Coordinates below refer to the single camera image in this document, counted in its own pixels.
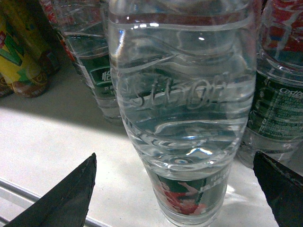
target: drink can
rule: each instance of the drink can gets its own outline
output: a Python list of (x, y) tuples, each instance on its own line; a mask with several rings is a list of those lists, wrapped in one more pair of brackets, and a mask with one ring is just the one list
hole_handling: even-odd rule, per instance
[(36, 97), (46, 88), (47, 77), (16, 37), (14, 28), (0, 14), (0, 73), (16, 94)]
[(2, 0), (0, 9), (7, 21), (15, 28), (21, 42), (32, 58), (39, 63), (47, 75), (59, 69), (59, 62), (50, 45), (41, 36), (34, 18), (23, 0)]

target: plastic water bottle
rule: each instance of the plastic water bottle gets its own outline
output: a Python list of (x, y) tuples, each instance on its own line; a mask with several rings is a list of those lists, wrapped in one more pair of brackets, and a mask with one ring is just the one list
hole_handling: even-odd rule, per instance
[(48, 22), (50, 23), (53, 30), (56, 32), (56, 36), (58, 37), (58, 40), (59, 40), (62, 48), (64, 49), (66, 55), (71, 60), (71, 63), (75, 67), (77, 74), (80, 75), (81, 81), (83, 83), (87, 84), (87, 79), (83, 76), (83, 72), (82, 72), (81, 66), (79, 66), (80, 64), (77, 62), (77, 58), (75, 58), (73, 56), (69, 47), (66, 45), (65, 37), (62, 35), (62, 33), (59, 29), (59, 24), (57, 22), (56, 14), (54, 12), (52, 0), (39, 0), (39, 3), (42, 7), (42, 10), (43, 10)]
[(115, 0), (112, 79), (126, 131), (177, 226), (220, 209), (255, 88), (250, 0)]
[(259, 28), (257, 83), (238, 157), (287, 165), (303, 139), (303, 2), (268, 0)]
[(121, 116), (110, 74), (104, 10), (106, 1), (53, 0), (59, 29), (78, 62), (104, 117), (119, 124)]

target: green bottle label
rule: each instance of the green bottle label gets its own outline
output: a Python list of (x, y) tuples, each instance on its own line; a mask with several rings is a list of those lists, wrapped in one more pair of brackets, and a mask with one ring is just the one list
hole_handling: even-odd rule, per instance
[(91, 88), (94, 89), (98, 97), (112, 97), (115, 96), (114, 87), (111, 80), (109, 56), (80, 59), (83, 66), (92, 82)]
[(148, 171), (158, 200), (172, 212), (196, 216), (217, 206), (225, 195), (231, 165), (207, 178), (171, 180)]
[(286, 86), (257, 73), (247, 127), (270, 139), (302, 139), (303, 88)]

